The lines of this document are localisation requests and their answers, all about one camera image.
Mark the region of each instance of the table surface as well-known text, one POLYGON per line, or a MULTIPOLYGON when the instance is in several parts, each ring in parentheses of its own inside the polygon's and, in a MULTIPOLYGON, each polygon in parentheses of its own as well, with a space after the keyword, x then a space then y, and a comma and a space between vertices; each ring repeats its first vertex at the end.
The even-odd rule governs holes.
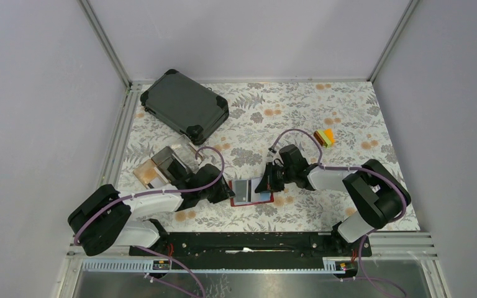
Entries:
MULTIPOLYGON (((370 158, 382 162, 404 184, 398 160, 371 83, 217 83, 203 84, 228 100, 229 118, 205 145, 224 156, 226 179, 262 175, 267 149, 285 129, 312 133, 332 129, 335 144, 323 148, 327 165, 361 165, 370 158)), ((124 153, 118 190, 138 191, 144 186, 132 174, 179 134, 138 106, 124 153)), ((296 144, 309 162, 316 162, 317 147, 305 135, 287 133, 278 148, 296 144)), ((218 167, 220 161, 209 150, 218 167)), ((329 231, 356 211, 346 192, 306 191, 287 184, 275 193, 275 201, 231 207, 228 200, 210 204, 201 201, 188 210, 153 216, 169 232, 272 232, 329 231)), ((405 217, 384 230, 419 230, 412 205, 405 217)))

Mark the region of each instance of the aluminum frame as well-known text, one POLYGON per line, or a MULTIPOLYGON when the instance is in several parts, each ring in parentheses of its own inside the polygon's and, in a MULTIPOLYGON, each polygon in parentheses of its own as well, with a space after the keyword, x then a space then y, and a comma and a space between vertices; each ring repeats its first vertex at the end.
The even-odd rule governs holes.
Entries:
POLYGON ((72 298, 80 279, 83 259, 67 257, 65 261, 68 262, 68 267, 64 276, 58 279, 61 286, 56 293, 56 297, 72 298))
MULTIPOLYGON (((324 83, 324 82, 367 82, 366 78, 358 79, 332 79, 332 78, 309 78, 309 79, 197 79, 200 84, 220 83, 324 83)), ((155 80, 133 81, 134 84, 151 85, 155 80)))
POLYGON ((381 56, 378 59, 378 62, 372 72, 370 73, 370 76, 368 77, 367 81, 371 82, 374 84, 376 81, 376 78, 379 75, 379 72, 381 71, 384 63, 388 59, 388 56, 391 52, 391 50, 394 48, 398 38, 401 36, 403 33, 403 29, 405 29, 405 26, 407 25, 407 22, 411 18, 412 13, 418 6, 418 4, 421 2, 421 0, 410 0, 409 4, 405 8, 405 11, 403 12, 403 15, 399 19, 399 22, 397 23, 396 28, 394 29, 394 32, 392 33, 392 36, 390 36, 390 39, 388 40, 385 49, 381 53, 381 56))
POLYGON ((103 184, 112 184, 114 187, 117 186, 119 173, 123 164, 125 147, 129 141, 130 127, 134 119, 134 112, 139 104, 141 93, 142 85, 133 84, 123 100, 116 127, 111 137, 109 153, 101 170, 98 187, 103 184))
POLYGON ((114 51, 114 48, 112 47, 112 44, 109 41, 109 38, 107 37, 107 34, 103 30, 103 27, 101 27, 101 23, 99 22, 98 17, 96 16, 96 13, 94 13, 94 9, 92 8, 92 5, 90 4, 88 0, 78 0, 78 3, 83 9, 83 12, 85 13, 87 20, 89 20, 89 24, 94 30, 94 33, 96 34, 96 36, 98 37, 99 42, 101 43, 101 46, 105 50, 105 53, 111 60, 112 65, 114 66, 114 69, 116 70, 116 73, 122 80, 123 84, 128 88, 130 86, 129 75, 125 71, 123 64, 121 63, 120 59, 116 55, 116 52, 114 51))

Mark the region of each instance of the white wall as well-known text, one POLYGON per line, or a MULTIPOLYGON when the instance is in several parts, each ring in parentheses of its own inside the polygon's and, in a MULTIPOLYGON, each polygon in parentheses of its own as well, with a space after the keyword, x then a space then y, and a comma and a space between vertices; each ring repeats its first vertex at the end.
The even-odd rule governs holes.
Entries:
POLYGON ((375 89, 451 293, 477 297, 477 1, 422 1, 375 89))
POLYGON ((77 1, 0 1, 0 298, 50 294, 123 92, 77 1))
POLYGON ((408 0, 91 0, 133 80, 367 78, 408 0))

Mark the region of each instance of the purple cable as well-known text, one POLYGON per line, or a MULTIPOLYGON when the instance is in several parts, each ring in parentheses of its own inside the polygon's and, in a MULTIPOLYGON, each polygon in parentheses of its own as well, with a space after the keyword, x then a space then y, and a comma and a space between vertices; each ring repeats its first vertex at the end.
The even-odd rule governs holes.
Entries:
MULTIPOLYGON (((197 188, 192 188, 192 189, 168 189, 168 190, 165 190, 165 191, 162 191, 162 190, 151 190, 151 191, 145 191, 145 192, 141 192, 139 194, 135 194, 134 195, 134 198, 136 197, 141 197, 141 196, 146 196, 148 194, 161 194, 162 192, 165 192, 165 193, 184 193, 184 192, 195 192, 195 191, 201 191, 203 189, 206 189, 208 187, 211 187, 213 184, 217 183, 220 178, 222 177, 223 173, 224 173, 224 157, 222 156, 222 154, 216 150, 215 148, 213 147, 210 147, 210 146, 203 146, 203 147, 200 147, 198 148, 198 150, 196 150, 196 153, 194 154, 195 157, 198 157, 198 153, 203 150, 203 149, 211 149, 213 151, 215 151, 219 157, 220 157, 220 161, 222 162, 222 167, 220 169, 220 173, 219 175, 216 177, 215 180, 213 180, 211 183, 205 185, 205 186, 201 186, 201 187, 197 187, 197 188)), ((112 206, 120 203, 120 202, 123 202, 125 200, 128 200, 128 199, 131 199, 133 198, 132 196, 125 196, 125 197, 120 197, 110 203, 108 203, 105 207, 103 207, 102 209, 100 209, 98 212, 96 212, 89 220, 87 220, 87 222, 85 222, 85 224, 80 228, 80 230, 78 230, 78 233, 76 233, 76 235, 74 236, 74 245, 76 246, 79 246, 80 245, 80 236, 81 234, 83 233, 83 231, 85 231, 90 225, 92 222, 94 222, 101 214, 103 214, 103 212, 106 212, 108 211, 112 206)), ((167 258, 177 264, 179 264, 182 268, 184 268, 185 270, 187 270, 187 272, 193 277, 193 279, 196 281, 196 283, 198 284, 198 286, 200 287, 200 290, 202 290, 202 297, 205 297, 206 296, 206 290, 204 289, 204 287, 202 286, 202 283, 200 282, 200 280, 194 275, 194 273, 189 270, 189 268, 187 268, 187 266, 185 266, 184 264, 180 263, 179 261, 175 260, 174 258, 170 258, 168 256, 165 256, 165 255, 162 255, 160 253, 157 253, 156 251, 152 251, 152 250, 149 250, 147 248, 143 248, 141 246, 136 246, 137 248, 140 248, 141 250, 144 250, 148 253, 151 253, 153 255, 157 255, 157 256, 160 256, 162 258, 167 258)), ((159 279, 156 279, 157 281, 163 283, 163 284, 166 284, 167 286, 171 286, 171 287, 174 287, 175 289, 179 290, 179 291, 182 291, 188 295, 191 295, 193 297, 197 297, 197 298, 200 298, 199 296, 195 296, 194 294, 192 293, 189 293, 188 291, 178 287, 178 286, 175 286, 173 284, 170 284, 168 282, 165 282, 165 281, 160 281, 159 279)))
POLYGON ((200 290, 202 290, 202 296, 197 296, 197 295, 195 295, 195 294, 193 294, 193 293, 190 293, 190 292, 188 292, 188 291, 182 289, 182 288, 179 287, 179 286, 176 286, 176 285, 174 285, 174 284, 172 284, 172 283, 169 283, 169 282, 166 282, 166 281, 162 281, 162 280, 159 279, 159 278, 152 279, 152 281, 157 281, 157 282, 162 283, 162 284, 164 284, 164 285, 166 285, 166 286, 173 287, 173 288, 179 290, 180 292, 183 292, 183 293, 185 293, 185 294, 187 294, 187 295, 189 295, 189 296, 191 296, 191 297, 194 297, 194 298, 205 298, 205 297, 206 297, 206 290, 204 289, 204 286, 202 286, 202 283, 200 282, 200 279, 198 279, 198 278, 194 275, 194 273, 193 273, 186 265, 184 265, 182 262, 180 262, 180 261, 178 261, 178 260, 176 260, 176 259, 174 259, 174 258, 171 258, 170 256, 166 256, 166 255, 163 255, 163 254, 161 254, 161 253, 157 253, 156 251, 152 251, 152 250, 150 250, 150 249, 148 249, 148 248, 145 248, 145 247, 143 247, 143 246, 138 246, 138 245, 136 245, 136 246, 134 246, 134 247, 140 248, 141 250, 143 250, 143 251, 145 251, 145 252, 147 252, 147 253, 153 254, 153 255, 155 255, 155 256, 159 256, 159 257, 161 257, 161 258, 166 258, 166 259, 168 259, 168 260, 170 260, 170 261, 172 261, 172 262, 175 262, 176 264, 180 265, 180 267, 184 268, 184 270, 187 271, 187 272, 193 277, 194 281, 196 281, 196 283, 197 283, 198 286, 200 287, 200 290))
MULTIPOLYGON (((360 166, 323 166, 321 164, 322 150, 321 150, 320 144, 317 142, 317 140, 311 134, 305 132, 302 129, 287 129, 287 130, 285 130, 284 132, 282 132, 279 135, 279 137, 277 137, 277 139, 275 139, 275 142, 271 146, 271 149, 273 149, 273 150, 275 149, 275 146, 277 145, 277 143, 279 142, 279 140, 281 139, 281 137, 284 134, 286 134, 287 132, 292 132, 292 131, 302 132, 305 135, 307 135, 312 141, 314 141, 315 145, 317 146, 317 149, 319 150, 319 158, 317 159, 317 163, 318 163, 320 168, 334 170, 334 171, 351 171, 351 170, 363 171, 363 172, 371 174, 372 176, 377 177, 380 180, 382 180, 383 182, 385 182, 388 186, 390 186, 398 194, 398 196, 401 199, 401 213, 398 216, 396 216, 395 218, 393 218, 391 222, 395 222, 395 221, 399 220, 401 217, 403 217, 405 215, 405 213, 407 212, 407 201, 405 200, 405 197, 403 196, 403 193, 399 190, 399 188, 397 186, 394 185, 394 183, 392 183, 392 181, 390 181, 389 179, 387 179, 387 177, 384 177, 383 175, 381 175, 379 173, 376 173, 376 172, 374 172, 370 169, 362 168, 360 166)), ((376 288, 376 290, 380 291, 380 293, 382 293, 386 297, 407 298, 407 292, 402 287, 400 287, 398 284, 390 281, 389 279, 371 278, 371 277, 368 276, 368 274, 365 271, 365 267, 364 267, 363 262, 361 260, 361 254, 362 254, 362 251, 363 251, 363 244, 365 242, 365 239, 368 237, 368 234, 373 233, 375 231, 376 231, 376 229, 373 229, 372 231, 368 232, 367 234, 365 234, 361 237, 360 244, 359 244, 358 262, 359 262, 359 267, 361 268, 361 271, 363 272, 363 275, 365 275, 365 277, 364 278, 357 278, 357 279, 368 280, 372 284, 372 286, 374 286, 376 288), (372 280, 381 281, 381 282, 391 284, 392 286, 398 288, 403 293, 404 297, 398 297, 398 296, 394 296, 394 295, 391 295, 391 294, 387 293, 382 288, 378 287, 372 280)))

